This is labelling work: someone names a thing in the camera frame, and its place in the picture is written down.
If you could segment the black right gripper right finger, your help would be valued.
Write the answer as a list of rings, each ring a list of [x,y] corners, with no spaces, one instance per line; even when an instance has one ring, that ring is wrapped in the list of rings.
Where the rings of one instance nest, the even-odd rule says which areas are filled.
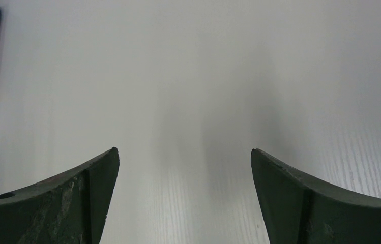
[[[251,153],[253,181],[270,243],[381,243],[381,198]]]

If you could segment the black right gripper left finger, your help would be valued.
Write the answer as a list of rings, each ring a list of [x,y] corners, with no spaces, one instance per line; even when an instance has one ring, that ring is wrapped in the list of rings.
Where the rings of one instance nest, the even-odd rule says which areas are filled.
[[[0,243],[99,243],[119,172],[117,148],[0,194]]]

